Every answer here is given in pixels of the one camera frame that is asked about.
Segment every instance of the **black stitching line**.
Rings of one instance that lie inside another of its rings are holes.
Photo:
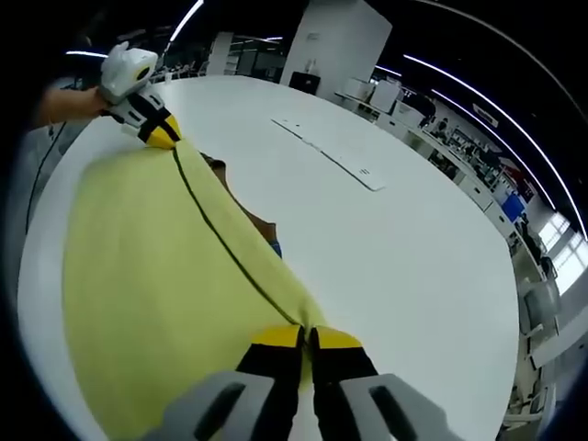
[[[177,156],[177,150],[175,149],[175,147],[172,149],[172,152],[173,152],[173,155],[174,155],[175,165],[177,166],[177,171],[179,172],[180,176],[182,177],[182,181],[184,181],[184,186],[186,186],[187,192],[190,194],[190,197],[192,197],[192,200],[194,200],[194,202],[196,202],[196,206],[198,207],[198,210],[200,211],[200,214],[202,215],[202,218],[204,219],[204,221],[206,222],[206,224],[209,226],[209,228],[212,230],[212,232],[214,232],[214,234],[217,236],[217,239],[219,239],[220,243],[222,243],[222,246],[227,251],[227,253],[229,253],[229,255],[231,256],[233,262],[239,267],[239,269],[241,270],[241,272],[245,275],[245,277],[247,277],[247,280],[249,280],[249,283],[251,283],[254,286],[254,288],[257,290],[257,292],[259,292],[259,294],[261,294],[262,297],[264,299],[266,299],[269,302],[269,304],[272,305],[276,309],[276,311],[282,317],[284,317],[291,324],[297,324],[297,325],[300,325],[301,326],[301,323],[296,322],[292,317],[289,316],[289,314],[287,314],[284,310],[282,310],[277,305],[277,303],[257,284],[257,282],[254,280],[254,278],[243,267],[243,265],[241,264],[241,262],[239,262],[239,259],[237,259],[237,257],[232,253],[232,251],[229,248],[229,246],[227,245],[227,243],[224,242],[224,240],[222,239],[222,237],[219,234],[219,232],[217,231],[217,229],[214,228],[214,225],[212,225],[212,222],[210,222],[209,217],[204,212],[204,209],[202,209],[202,206],[198,202],[198,199],[196,198],[196,195],[192,191],[192,187],[187,182],[186,175],[184,174],[184,169],[182,168],[182,164],[180,163],[179,157]]]

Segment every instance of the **yellow towel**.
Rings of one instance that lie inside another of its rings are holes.
[[[265,327],[324,323],[185,141],[175,152],[144,149],[92,164],[66,246],[70,355],[110,439],[159,425],[167,404],[208,374],[234,369]]]

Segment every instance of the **round table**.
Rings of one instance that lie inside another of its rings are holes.
[[[449,179],[387,132],[282,85],[207,76],[157,85],[186,138],[224,160],[233,194],[277,223],[285,263],[332,327],[443,408],[467,440],[494,439],[515,376],[518,313],[506,243]],[[272,119],[325,150],[360,158],[372,192]],[[74,431],[106,439],[75,380],[62,321],[62,256],[75,189],[95,159],[141,148],[112,119],[94,121],[51,176],[23,253],[18,316],[40,380]],[[290,439],[320,439],[311,390]]]

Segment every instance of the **office desk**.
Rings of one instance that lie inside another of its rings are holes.
[[[329,323],[361,340],[379,372],[442,407],[457,435],[494,439],[515,375],[515,278],[506,243],[466,195],[388,133],[315,96],[240,76],[158,87],[184,135],[227,162],[234,195],[277,223],[286,265]],[[280,118],[299,123],[316,145],[360,155],[387,186],[367,190],[271,121]],[[21,265],[18,314],[32,365],[88,439],[104,436],[63,334],[67,216],[89,163],[136,148],[111,119],[88,126],[45,187]],[[320,439],[310,391],[291,439]]]

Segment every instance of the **window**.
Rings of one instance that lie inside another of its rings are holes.
[[[588,243],[579,233],[574,234],[553,260],[553,265],[558,272],[556,283],[561,295],[588,267]]]
[[[553,248],[553,245],[558,242],[568,228],[570,228],[570,223],[559,213],[554,213],[554,215],[551,216],[549,222],[539,233],[539,237],[541,237],[541,241],[543,241],[543,244],[545,244],[548,251]]]

